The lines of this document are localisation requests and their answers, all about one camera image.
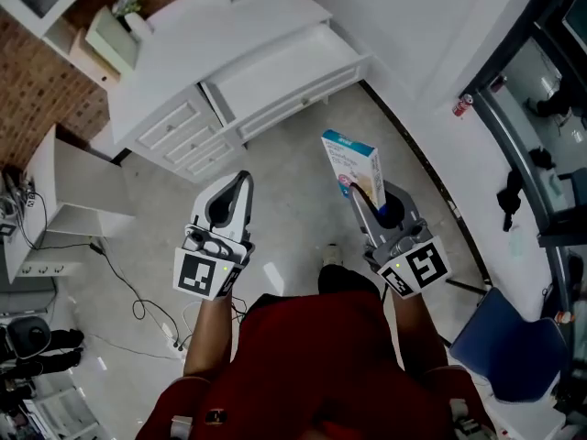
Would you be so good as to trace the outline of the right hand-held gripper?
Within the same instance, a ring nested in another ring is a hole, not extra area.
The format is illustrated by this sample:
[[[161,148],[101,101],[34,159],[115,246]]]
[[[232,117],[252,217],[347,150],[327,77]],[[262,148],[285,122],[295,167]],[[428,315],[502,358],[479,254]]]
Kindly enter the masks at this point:
[[[365,260],[396,295],[408,299],[449,277],[452,270],[440,238],[421,219],[412,196],[389,181],[383,185],[383,226],[361,187],[350,187],[349,199],[367,238]]]

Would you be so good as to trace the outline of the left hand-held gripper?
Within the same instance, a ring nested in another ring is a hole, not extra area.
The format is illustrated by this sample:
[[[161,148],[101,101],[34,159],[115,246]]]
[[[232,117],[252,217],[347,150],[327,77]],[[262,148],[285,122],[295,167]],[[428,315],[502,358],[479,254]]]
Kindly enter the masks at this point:
[[[249,264],[254,182],[249,172],[228,174],[195,199],[185,240],[175,249],[173,288],[204,300],[227,297]]]

